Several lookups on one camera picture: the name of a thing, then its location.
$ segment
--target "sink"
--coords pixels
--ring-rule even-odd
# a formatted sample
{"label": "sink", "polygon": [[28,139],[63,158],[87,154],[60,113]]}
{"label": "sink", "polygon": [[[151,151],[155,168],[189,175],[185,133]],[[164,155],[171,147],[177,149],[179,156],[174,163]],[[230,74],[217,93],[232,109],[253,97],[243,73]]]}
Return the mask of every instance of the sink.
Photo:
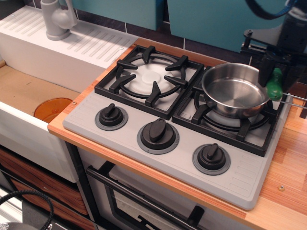
{"label": "sink", "polygon": [[60,41],[46,36],[42,11],[25,6],[0,21],[0,55],[18,71],[82,92],[136,36],[78,21]]}
{"label": "sink", "polygon": [[74,100],[136,39],[78,21],[67,38],[52,41],[41,10],[29,6],[1,20],[0,145],[78,181],[65,142],[48,132],[48,123],[33,117],[34,109],[58,95]]}

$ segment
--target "teal wall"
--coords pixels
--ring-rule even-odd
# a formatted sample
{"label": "teal wall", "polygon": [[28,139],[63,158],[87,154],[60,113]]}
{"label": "teal wall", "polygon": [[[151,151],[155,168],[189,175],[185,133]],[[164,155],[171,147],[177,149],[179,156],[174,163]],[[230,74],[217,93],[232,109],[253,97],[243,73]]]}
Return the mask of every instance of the teal wall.
{"label": "teal wall", "polygon": [[[277,13],[285,0],[257,0]],[[247,29],[280,25],[283,17],[264,20],[253,14],[244,0],[167,0],[171,34],[239,52]]]}
{"label": "teal wall", "polygon": [[73,7],[156,30],[163,22],[164,0],[72,0]]}

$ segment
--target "faucet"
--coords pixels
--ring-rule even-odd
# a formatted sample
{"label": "faucet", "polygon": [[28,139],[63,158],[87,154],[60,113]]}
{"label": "faucet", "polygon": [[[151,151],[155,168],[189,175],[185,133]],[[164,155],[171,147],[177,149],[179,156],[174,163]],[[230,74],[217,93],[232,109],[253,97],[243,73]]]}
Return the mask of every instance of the faucet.
{"label": "faucet", "polygon": [[70,29],[77,24],[71,0],[65,0],[68,10],[62,10],[59,0],[41,0],[41,7],[47,38],[53,41],[62,40],[69,36]]}

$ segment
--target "green handle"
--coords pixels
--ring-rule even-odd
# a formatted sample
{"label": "green handle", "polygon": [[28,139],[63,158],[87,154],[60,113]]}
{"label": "green handle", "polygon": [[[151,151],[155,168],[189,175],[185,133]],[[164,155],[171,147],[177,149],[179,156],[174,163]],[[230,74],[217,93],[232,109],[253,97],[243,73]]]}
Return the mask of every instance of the green handle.
{"label": "green handle", "polygon": [[283,74],[280,68],[275,68],[267,83],[267,95],[272,101],[279,101],[283,96]]}

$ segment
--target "orange cup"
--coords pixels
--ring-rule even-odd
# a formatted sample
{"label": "orange cup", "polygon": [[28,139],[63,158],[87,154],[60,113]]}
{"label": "orange cup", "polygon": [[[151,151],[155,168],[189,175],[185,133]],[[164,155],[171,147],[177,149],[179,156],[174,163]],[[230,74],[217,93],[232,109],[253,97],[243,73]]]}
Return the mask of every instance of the orange cup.
{"label": "orange cup", "polygon": [[41,103],[34,111],[34,117],[50,123],[59,115],[70,103],[69,98],[53,98]]}

